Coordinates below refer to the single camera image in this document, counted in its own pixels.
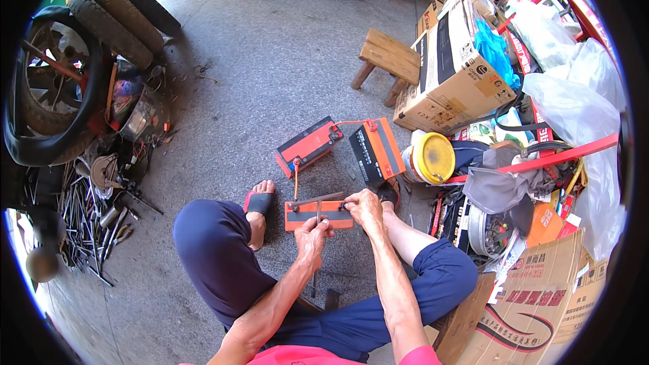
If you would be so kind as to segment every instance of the concrete floor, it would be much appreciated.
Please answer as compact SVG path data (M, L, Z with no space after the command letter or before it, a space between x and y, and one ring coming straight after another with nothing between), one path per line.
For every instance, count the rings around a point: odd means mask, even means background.
M243 202L262 179L277 184L278 201L292 198L274 149L314 122L388 117L383 99L393 83L373 72L360 91L349 83L367 30L374 27L403 43L415 40L426 0L159 0L183 25L185 38L166 47L167 98L173 103L174 140L154 151L142 183L143 198L164 211L142 216L134 234L105 264L109 288L90 273L64 268L41 288L54 324L86 364L204 364L218 350L223 327L183 271L171 231L178 211L197 198ZM209 79L194 77L209 66ZM346 135L355 129L343 127ZM400 148L410 131L393 126ZM347 141L305 170L300 198L364 187ZM426 201L402 191L402 217L426 228ZM278 208L269 218L262 269L280 278L296 257ZM341 305L376 294L369 240L356 226L338 231L322 253L314 303L341 293ZM311 286L304 290L310 297ZM389 346L371 364L393 363Z

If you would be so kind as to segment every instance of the leg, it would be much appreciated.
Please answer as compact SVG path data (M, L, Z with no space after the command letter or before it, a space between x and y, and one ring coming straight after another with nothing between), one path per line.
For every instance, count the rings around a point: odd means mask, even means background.
M374 64L365 61L363 63L363 66L361 67L361 70L358 71L358 74L356 75L356 77L352 81L352 84L350 85L352 86L352 89L361 89L361 85L363 85L363 82L367 79L369 73L374 70L374 67L375 67Z
M384 202L384 223L390 240L403 259L412 263L419 277L412 282L423 324L429 324L460 304L476 286L478 271L471 259L448 240L413 229L394 214L392 203ZM364 360L368 353L390 342L378 296L342 309L319 315L322 348L352 361ZM348 354L349 349L358 358Z
M399 97L399 94L404 90L407 84L408 82L404 81L400 77L397 77L396 81L394 81L394 84L390 88L390 92L388 92L385 101L383 102L385 107L393 107L396 104L396 98Z
M263 183L264 191L274 190L272 182ZM255 191L261 191L260 185ZM261 246L264 230L261 214L244 215L231 201L194 200L176 217L173 238L181 263L226 327L277 282L262 272L248 247L253 240Z

